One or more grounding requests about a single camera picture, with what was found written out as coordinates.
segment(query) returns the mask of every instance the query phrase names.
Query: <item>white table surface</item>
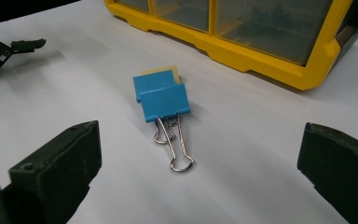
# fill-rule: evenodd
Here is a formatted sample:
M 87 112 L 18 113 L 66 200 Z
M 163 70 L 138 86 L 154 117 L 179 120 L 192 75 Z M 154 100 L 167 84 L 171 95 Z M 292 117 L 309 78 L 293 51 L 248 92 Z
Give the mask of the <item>white table surface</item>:
M 4 43 L 39 38 L 46 46 L 0 69 L 1 188 L 48 140 L 98 120 L 103 167 L 69 223 L 347 223 L 296 162 L 306 122 L 358 139 L 358 41 L 322 86 L 296 91 L 130 27 L 102 0 L 0 23 Z M 132 84 L 171 64 L 192 109 L 183 131 L 196 166 L 183 175 L 153 142 Z

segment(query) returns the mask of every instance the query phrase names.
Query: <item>binder clip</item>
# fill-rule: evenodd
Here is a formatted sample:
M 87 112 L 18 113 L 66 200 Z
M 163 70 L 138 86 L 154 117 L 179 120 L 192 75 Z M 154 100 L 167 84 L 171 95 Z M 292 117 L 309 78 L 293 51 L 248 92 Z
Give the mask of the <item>binder clip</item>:
M 170 168 L 177 173 L 188 171 L 194 164 L 194 160 L 187 155 L 182 134 L 181 115 L 190 112 L 187 100 L 185 84 L 180 83 L 175 66 L 143 72 L 142 76 L 134 77 L 133 84 L 136 93 L 136 101 L 142 104 L 145 121 L 155 122 L 156 134 L 154 141 L 159 145 L 168 145 L 172 155 Z M 159 126 L 165 135 L 165 140 L 158 139 Z M 177 126 L 182 154 L 189 161 L 185 169 L 175 167 L 176 154 L 172 141 L 175 134 L 170 130 Z

